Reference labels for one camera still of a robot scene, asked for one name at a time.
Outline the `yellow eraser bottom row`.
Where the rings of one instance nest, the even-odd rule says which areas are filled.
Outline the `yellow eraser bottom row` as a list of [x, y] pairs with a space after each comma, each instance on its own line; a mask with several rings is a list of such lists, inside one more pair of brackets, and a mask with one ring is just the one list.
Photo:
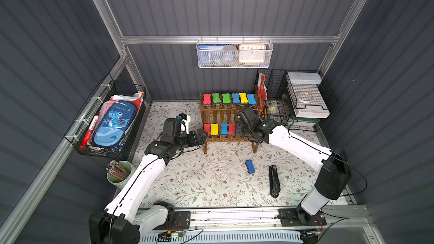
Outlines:
[[210, 125], [210, 134], [212, 136], [217, 136], [219, 134], [219, 124]]

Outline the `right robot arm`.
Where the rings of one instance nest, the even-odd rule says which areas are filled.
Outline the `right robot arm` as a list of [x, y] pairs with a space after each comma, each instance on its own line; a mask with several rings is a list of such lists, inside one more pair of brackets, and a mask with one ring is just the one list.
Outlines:
[[329, 201], [337, 200], [351, 178], [345, 151], [331, 150], [294, 134], [273, 119], [261, 119], [251, 106], [237, 113], [239, 130], [257, 142], [281, 148], [313, 168], [317, 173], [315, 185], [296, 208], [297, 219], [306, 224], [314, 219]]

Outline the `light blue eraser bottom row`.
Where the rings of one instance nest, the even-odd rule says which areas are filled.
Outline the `light blue eraser bottom row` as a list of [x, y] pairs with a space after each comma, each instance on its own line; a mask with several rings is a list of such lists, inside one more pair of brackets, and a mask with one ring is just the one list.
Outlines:
[[220, 125], [220, 134], [222, 136], [227, 136], [228, 135], [228, 124], [227, 123], [221, 123]]

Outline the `red eraser bottom row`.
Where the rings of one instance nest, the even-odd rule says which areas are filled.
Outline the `red eraser bottom row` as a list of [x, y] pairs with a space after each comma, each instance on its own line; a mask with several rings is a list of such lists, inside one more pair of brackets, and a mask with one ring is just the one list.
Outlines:
[[233, 123], [229, 123], [228, 124], [228, 134], [230, 136], [235, 136], [236, 135], [236, 124], [233, 124]]
[[204, 124], [203, 130], [208, 134], [211, 135], [211, 124]]

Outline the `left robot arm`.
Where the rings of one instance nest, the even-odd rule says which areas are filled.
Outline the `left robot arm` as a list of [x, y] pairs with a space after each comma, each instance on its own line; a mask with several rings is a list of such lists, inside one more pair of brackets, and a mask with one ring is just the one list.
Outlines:
[[136, 171], [125, 187], [105, 207], [96, 210], [89, 218], [90, 241], [93, 244], [136, 244], [141, 236], [157, 227], [175, 225], [174, 206], [158, 202], [150, 209], [138, 213], [144, 196], [170, 161], [185, 149], [201, 147], [208, 133], [203, 129], [190, 131], [188, 122], [179, 115], [164, 122], [158, 140], [151, 142]]

